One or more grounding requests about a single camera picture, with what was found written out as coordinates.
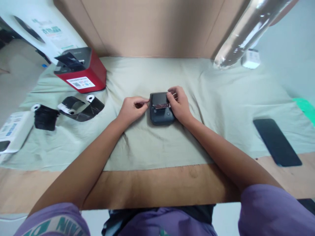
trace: wooden table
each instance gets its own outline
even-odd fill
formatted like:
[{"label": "wooden table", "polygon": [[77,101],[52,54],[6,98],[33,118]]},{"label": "wooden table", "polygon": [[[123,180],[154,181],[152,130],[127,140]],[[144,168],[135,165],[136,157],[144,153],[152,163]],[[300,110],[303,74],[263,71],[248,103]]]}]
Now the wooden table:
[{"label": "wooden table", "polygon": [[[295,198],[315,198],[315,152],[299,155],[300,167],[262,165]],[[60,172],[0,168],[0,213],[27,213]],[[83,209],[186,206],[240,200],[236,186],[215,164],[139,171],[106,171]]]}]

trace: white box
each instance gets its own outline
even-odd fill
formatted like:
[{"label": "white box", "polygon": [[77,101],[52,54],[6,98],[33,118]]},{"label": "white box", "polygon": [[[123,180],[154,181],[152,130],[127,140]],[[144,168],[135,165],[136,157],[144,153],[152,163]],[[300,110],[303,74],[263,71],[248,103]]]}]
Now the white box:
[{"label": "white box", "polygon": [[0,155],[20,150],[33,124],[33,112],[12,113],[0,129]]}]

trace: cardboard backdrop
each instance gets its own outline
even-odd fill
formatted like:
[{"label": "cardboard backdrop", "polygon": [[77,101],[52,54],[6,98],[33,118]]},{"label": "cardboard backdrop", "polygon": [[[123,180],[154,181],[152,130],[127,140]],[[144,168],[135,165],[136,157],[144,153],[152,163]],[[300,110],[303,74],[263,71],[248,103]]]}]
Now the cardboard backdrop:
[{"label": "cardboard backdrop", "polygon": [[249,0],[54,0],[99,56],[211,58]]}]

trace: purple shirt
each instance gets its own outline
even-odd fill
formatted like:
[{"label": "purple shirt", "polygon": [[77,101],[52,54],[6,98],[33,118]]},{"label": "purple shirt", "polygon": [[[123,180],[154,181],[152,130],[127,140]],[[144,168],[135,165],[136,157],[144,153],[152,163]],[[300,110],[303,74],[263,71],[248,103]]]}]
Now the purple shirt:
[{"label": "purple shirt", "polygon": [[[281,188],[253,185],[241,196],[240,235],[315,235],[315,216]],[[71,203],[46,207],[25,220],[14,236],[90,235]],[[214,227],[173,208],[136,215],[119,235],[217,235]]]}]

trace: hand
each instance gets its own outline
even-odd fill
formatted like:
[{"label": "hand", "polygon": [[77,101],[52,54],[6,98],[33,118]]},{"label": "hand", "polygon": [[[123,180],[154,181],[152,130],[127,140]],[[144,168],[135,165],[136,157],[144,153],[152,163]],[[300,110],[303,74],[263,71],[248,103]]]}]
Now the hand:
[{"label": "hand", "polygon": [[143,97],[127,97],[124,99],[117,120],[120,120],[126,127],[140,118],[148,109],[150,99]]},{"label": "hand", "polygon": [[191,118],[193,118],[193,115],[189,110],[188,98],[182,87],[171,87],[166,96],[170,102],[172,111],[179,122],[184,125],[185,122],[188,122]]}]

